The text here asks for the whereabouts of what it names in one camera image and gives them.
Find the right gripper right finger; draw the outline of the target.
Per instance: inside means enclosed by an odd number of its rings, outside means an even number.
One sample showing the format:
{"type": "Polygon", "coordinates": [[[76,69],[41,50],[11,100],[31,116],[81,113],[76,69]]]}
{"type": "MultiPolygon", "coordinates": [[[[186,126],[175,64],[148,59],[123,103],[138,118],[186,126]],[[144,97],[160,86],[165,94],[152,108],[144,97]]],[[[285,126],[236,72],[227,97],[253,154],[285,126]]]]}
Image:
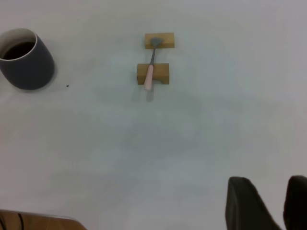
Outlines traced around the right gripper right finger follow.
{"type": "Polygon", "coordinates": [[[307,229],[307,178],[302,175],[288,181],[283,220],[287,230],[307,229]]]}

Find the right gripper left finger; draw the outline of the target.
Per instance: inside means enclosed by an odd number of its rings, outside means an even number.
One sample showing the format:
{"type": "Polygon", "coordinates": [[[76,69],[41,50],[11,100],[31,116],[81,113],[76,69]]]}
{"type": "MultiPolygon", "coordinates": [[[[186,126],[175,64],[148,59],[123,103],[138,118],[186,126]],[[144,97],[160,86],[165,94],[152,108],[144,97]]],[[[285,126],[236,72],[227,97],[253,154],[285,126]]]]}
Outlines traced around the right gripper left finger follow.
{"type": "Polygon", "coordinates": [[[254,184],[244,177],[230,177],[225,221],[228,230],[279,230],[254,184]]]}

